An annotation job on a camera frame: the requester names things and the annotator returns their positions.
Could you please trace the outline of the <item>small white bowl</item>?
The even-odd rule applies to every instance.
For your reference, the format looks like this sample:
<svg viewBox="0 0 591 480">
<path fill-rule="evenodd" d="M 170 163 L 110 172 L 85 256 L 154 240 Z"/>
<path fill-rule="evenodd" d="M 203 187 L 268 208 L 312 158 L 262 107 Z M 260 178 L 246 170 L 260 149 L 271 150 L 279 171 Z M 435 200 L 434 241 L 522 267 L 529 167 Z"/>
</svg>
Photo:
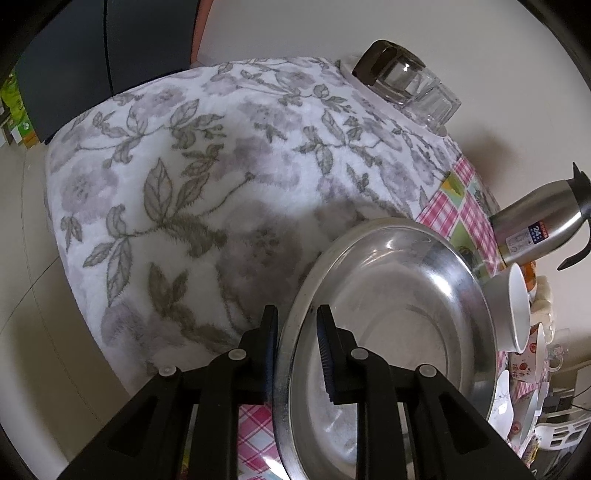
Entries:
<svg viewBox="0 0 591 480">
<path fill-rule="evenodd" d="M 507 439 L 514 421 L 514 409 L 510 395 L 510 373 L 503 370 L 499 375 L 493 404 L 488 415 L 489 424 L 497 433 Z"/>
</svg>

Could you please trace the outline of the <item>white square bowl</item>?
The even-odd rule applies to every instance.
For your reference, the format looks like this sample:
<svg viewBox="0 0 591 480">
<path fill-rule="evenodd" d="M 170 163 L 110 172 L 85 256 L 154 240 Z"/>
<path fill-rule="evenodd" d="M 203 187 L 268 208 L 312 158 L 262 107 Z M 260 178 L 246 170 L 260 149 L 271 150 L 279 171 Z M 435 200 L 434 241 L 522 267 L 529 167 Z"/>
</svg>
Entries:
<svg viewBox="0 0 591 480">
<path fill-rule="evenodd" d="M 512 264 L 482 287 L 498 351 L 521 354 L 530 335 L 530 302 L 521 268 Z"/>
</svg>

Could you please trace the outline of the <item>large stainless steel plate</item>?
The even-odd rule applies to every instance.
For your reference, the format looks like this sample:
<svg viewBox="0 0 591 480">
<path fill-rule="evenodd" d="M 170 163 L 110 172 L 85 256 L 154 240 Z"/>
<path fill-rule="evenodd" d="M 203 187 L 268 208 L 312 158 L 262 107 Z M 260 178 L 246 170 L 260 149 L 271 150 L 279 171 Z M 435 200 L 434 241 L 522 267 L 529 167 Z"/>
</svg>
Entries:
<svg viewBox="0 0 591 480">
<path fill-rule="evenodd" d="M 277 450 L 291 479 L 356 475 L 356 407 L 329 401 L 315 311 L 389 364 L 435 366 L 482 414 L 496 382 L 496 338 L 478 280 L 454 247 L 408 219 L 343 234 L 305 278 L 283 324 L 273 382 Z"/>
</svg>

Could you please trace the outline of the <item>pink checkered tablecloth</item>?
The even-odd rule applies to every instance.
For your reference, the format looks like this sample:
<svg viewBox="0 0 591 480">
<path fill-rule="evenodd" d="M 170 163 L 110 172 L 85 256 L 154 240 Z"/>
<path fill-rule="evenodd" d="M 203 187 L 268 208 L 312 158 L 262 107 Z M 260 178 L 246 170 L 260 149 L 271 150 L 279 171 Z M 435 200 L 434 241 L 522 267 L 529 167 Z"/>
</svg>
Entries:
<svg viewBox="0 0 591 480">
<path fill-rule="evenodd" d="M 474 167 L 468 160 L 461 159 L 418 220 L 447 240 L 478 282 L 484 285 L 502 271 L 502 260 L 489 223 L 489 214 L 496 209 L 496 201 L 482 185 Z M 502 371 L 508 370 L 510 353 L 497 350 L 496 382 Z M 524 394 L 525 388 L 510 385 L 512 405 Z M 509 446 L 515 452 L 521 452 L 526 443 L 527 439 L 518 449 Z"/>
</svg>

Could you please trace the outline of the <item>grey floral towel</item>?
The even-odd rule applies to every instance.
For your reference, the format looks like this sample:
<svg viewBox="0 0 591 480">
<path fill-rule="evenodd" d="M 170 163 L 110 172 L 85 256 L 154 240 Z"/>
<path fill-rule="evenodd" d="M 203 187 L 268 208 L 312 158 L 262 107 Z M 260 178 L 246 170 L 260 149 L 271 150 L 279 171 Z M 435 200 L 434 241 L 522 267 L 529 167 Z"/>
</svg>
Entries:
<svg viewBox="0 0 591 480">
<path fill-rule="evenodd" d="M 46 199 L 98 348 L 137 391 L 287 313 L 353 226 L 416 218 L 457 144 L 363 96 L 334 62 L 252 59 L 119 93 L 64 125 Z"/>
</svg>

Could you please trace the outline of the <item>white square plate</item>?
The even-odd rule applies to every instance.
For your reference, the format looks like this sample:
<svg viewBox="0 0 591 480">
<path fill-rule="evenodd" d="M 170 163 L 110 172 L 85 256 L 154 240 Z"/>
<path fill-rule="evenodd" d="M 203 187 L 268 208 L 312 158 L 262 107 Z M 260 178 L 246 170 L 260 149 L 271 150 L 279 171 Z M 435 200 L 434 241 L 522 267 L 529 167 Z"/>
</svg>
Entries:
<svg viewBox="0 0 591 480">
<path fill-rule="evenodd" d="M 513 404 L 514 420 L 509 432 L 508 442 L 514 449 L 518 449 L 528 438 L 541 414 L 548 392 L 549 383 L 542 382 L 536 390 L 522 395 Z"/>
</svg>

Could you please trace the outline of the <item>strawberry pattern bowl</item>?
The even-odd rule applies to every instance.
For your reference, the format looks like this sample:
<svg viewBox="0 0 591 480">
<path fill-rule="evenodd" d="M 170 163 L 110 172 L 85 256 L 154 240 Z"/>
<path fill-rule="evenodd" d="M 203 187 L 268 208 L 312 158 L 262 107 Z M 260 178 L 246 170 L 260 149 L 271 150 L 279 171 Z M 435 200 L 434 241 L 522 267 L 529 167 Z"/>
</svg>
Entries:
<svg viewBox="0 0 591 480">
<path fill-rule="evenodd" d="M 509 359 L 512 377 L 527 384 L 537 384 L 544 373 L 547 356 L 547 342 L 544 326 L 538 323 L 531 327 L 526 349 L 522 353 L 511 353 Z"/>
</svg>

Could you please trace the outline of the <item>stainless steel thermos jug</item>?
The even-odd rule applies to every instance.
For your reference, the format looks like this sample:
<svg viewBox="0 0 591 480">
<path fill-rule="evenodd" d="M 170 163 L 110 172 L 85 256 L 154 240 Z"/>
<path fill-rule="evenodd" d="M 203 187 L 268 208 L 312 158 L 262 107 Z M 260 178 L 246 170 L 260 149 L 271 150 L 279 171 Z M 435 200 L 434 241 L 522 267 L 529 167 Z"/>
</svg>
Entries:
<svg viewBox="0 0 591 480">
<path fill-rule="evenodd" d="M 577 166 L 567 180 L 547 183 L 490 217 L 505 264 L 537 261 L 590 223 L 590 179 Z"/>
</svg>

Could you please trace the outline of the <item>bag of steamed buns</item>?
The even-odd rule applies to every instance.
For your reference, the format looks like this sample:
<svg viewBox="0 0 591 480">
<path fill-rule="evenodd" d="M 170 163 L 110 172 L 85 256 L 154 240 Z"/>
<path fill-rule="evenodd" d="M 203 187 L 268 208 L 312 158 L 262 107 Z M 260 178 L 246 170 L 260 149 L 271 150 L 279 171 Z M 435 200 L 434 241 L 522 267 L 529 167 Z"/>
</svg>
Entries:
<svg viewBox="0 0 591 480">
<path fill-rule="evenodd" d="M 530 325 L 542 326 L 545 339 L 551 343 L 555 337 L 555 309 L 551 285 L 546 276 L 536 278 L 535 296 L 530 306 Z"/>
</svg>

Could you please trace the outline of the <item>white plastic basket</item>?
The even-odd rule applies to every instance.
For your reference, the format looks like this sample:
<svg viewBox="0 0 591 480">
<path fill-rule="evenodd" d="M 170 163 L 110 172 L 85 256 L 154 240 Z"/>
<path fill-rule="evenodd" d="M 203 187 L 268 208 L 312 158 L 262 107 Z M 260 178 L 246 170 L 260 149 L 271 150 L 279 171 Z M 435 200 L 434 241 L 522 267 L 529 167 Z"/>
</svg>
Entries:
<svg viewBox="0 0 591 480">
<path fill-rule="evenodd" d="M 590 426 L 590 411 L 580 408 L 551 413 L 539 411 L 534 419 L 536 422 L 521 455 L 527 466 L 533 464 L 540 450 L 561 451 L 576 447 Z"/>
</svg>

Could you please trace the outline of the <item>clear glass mug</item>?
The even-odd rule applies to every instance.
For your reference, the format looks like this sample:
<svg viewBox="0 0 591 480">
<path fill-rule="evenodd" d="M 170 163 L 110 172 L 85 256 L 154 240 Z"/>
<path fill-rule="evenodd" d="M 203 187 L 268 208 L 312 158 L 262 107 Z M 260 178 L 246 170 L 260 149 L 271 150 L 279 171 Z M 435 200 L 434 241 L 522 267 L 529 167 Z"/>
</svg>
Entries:
<svg viewBox="0 0 591 480">
<path fill-rule="evenodd" d="M 552 342 L 547 347 L 548 370 L 559 371 L 569 353 L 570 329 L 562 328 L 555 332 Z"/>
</svg>

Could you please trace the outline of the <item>clear drinking glass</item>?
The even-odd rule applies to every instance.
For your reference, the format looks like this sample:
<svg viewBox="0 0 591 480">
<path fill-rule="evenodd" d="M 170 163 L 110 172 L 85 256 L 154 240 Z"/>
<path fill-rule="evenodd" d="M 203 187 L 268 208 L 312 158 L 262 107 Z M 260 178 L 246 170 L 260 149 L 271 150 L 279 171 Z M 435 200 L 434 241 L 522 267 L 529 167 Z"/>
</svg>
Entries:
<svg viewBox="0 0 591 480">
<path fill-rule="evenodd" d="M 428 68 L 419 73 L 416 83 L 402 109 L 403 114 L 432 133 L 443 134 L 462 101 Z"/>
</svg>

